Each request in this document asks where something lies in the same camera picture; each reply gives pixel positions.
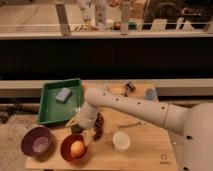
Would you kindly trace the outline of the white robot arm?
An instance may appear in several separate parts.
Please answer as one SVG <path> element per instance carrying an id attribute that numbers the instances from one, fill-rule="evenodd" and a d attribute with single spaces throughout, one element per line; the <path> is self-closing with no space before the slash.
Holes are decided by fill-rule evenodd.
<path id="1" fill-rule="evenodd" d="M 213 171 L 213 103 L 191 108 L 112 93 L 106 87 L 90 87 L 76 114 L 83 129 L 95 124 L 101 107 L 114 109 L 184 137 L 181 171 Z"/>

